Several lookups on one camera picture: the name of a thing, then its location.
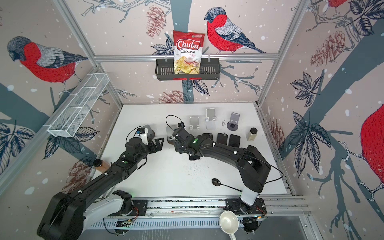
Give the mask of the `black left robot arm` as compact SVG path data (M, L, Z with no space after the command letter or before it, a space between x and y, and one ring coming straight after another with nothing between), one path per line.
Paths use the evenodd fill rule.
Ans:
M141 138L131 138L125 144L126 150L103 174L68 194L60 192L53 196L37 229L38 236L45 240L76 240L90 225L111 214L134 214L137 218L140 208L125 191L116 190L111 197L96 200L140 169L139 162L160 152L163 144L163 138L148 144Z

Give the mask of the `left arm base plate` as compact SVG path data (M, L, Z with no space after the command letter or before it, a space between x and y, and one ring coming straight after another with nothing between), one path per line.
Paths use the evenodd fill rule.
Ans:
M148 200L124 200L118 216L145 216L148 207Z

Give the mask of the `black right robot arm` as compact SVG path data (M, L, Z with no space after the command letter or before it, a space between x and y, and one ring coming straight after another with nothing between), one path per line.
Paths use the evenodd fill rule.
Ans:
M190 156L213 158L236 168L243 184L240 200L252 206L263 191L272 166L259 150L249 145L245 148L231 147L217 143L206 136L193 136L182 124L172 133L175 151Z

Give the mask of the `black phone with sticker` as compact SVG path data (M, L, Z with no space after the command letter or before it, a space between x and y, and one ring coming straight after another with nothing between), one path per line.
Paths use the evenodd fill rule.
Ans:
M206 137L207 139L210 139L211 141L213 140L213 134L212 133L203 133L203 137Z

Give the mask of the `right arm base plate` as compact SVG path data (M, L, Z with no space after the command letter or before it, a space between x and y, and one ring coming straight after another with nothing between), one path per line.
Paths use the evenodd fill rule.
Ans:
M226 199L225 211L231 211L236 215L266 215L266 205L263 199L256 198L253 205L249 206L238 199Z

